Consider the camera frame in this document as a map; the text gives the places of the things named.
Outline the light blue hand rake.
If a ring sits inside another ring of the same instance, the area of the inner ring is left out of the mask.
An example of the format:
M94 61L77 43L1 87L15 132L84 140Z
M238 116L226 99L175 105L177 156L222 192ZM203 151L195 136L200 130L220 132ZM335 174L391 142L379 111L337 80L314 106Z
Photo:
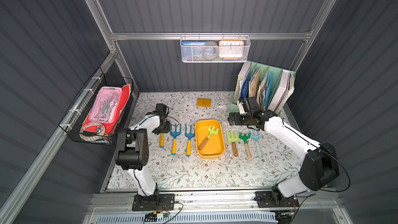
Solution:
M261 147L260 147L260 143L259 143L259 141L261 139L260 132L250 129L250 137L251 137L251 139L253 139L255 141L258 158L263 159L263 153L261 151Z

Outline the dark green hand rake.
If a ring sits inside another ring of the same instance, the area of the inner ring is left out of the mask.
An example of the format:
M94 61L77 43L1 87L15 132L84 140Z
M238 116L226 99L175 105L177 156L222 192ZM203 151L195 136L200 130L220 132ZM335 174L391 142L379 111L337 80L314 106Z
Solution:
M249 141L250 137L251 137L250 133L239 133L239 136L238 136L238 138L241 139L245 144L246 154L247 154L248 159L252 158L250 148L248 145L248 141Z

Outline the blue rake yellow handle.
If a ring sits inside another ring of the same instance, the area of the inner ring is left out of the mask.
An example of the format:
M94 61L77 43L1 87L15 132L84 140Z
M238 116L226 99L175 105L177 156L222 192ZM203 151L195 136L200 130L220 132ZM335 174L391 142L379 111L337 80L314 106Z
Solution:
M164 133L160 134L160 148L164 148Z
M172 125L170 124L170 135L173 137L173 145L172 145L172 156L175 156L177 153L177 137L181 134L182 125Z

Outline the light green hand rake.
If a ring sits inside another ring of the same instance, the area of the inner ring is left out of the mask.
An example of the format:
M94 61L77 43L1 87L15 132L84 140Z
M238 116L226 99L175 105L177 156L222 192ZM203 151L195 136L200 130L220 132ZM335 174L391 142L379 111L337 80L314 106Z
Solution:
M227 131L226 133L227 141L232 145L233 154L235 157L238 157L238 151L236 144L239 141L238 132L237 131Z

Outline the blue fork yellow handle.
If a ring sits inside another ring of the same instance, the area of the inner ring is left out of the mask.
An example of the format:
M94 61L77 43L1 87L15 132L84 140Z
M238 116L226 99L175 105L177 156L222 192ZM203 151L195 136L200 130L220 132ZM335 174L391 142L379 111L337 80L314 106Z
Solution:
M187 149L186 149L186 156L191 156L191 143L192 139L195 137L195 129L192 125L185 125L185 137L188 139Z

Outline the lime green hand fork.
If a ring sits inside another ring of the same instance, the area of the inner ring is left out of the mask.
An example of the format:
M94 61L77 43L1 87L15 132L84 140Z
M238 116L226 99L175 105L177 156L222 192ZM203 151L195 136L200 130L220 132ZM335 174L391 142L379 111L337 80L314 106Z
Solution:
M204 139L204 141L202 142L202 144L199 146L199 150L202 150L202 149L206 146L206 144L208 143L208 140L210 139L210 137L211 137L212 135L217 135L217 134L219 133L219 129L218 129L218 128L216 129L216 127L213 126L213 125L211 125L211 124L208 126L207 131L209 132L209 134L208 134L208 136Z

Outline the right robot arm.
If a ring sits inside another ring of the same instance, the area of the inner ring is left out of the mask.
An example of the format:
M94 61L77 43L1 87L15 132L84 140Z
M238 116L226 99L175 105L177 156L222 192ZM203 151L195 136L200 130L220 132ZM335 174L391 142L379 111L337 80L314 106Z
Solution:
M230 125L262 130L287 145L302 161L299 172L272 187L272 199L280 203L306 191L318 191L339 177L335 148L312 140L284 122L272 110L262 110L254 97L237 100L239 112L229 113Z

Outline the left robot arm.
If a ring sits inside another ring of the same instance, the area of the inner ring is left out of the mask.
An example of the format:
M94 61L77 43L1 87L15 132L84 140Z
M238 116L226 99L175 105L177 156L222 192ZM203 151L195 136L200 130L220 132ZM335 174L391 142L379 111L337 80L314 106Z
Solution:
M167 114L168 107L159 103L143 120L121 129L117 135L115 163L132 177L137 194L142 198L150 199L158 194L157 184L146 169L150 155L148 134L158 135L170 130Z

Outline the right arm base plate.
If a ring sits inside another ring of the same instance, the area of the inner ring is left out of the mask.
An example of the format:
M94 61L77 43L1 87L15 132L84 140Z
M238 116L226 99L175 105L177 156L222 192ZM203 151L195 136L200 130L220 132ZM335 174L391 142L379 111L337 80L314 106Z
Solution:
M298 207L299 201L297 198L286 198L283 195L274 191L256 191L254 201L257 202L259 208L273 208L273 207Z

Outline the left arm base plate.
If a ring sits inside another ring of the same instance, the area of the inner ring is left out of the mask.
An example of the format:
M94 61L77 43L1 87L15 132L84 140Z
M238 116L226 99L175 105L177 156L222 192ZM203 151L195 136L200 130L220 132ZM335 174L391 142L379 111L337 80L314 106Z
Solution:
M132 211L171 211L174 209L174 204L174 194L160 194L149 197L136 195L133 200Z

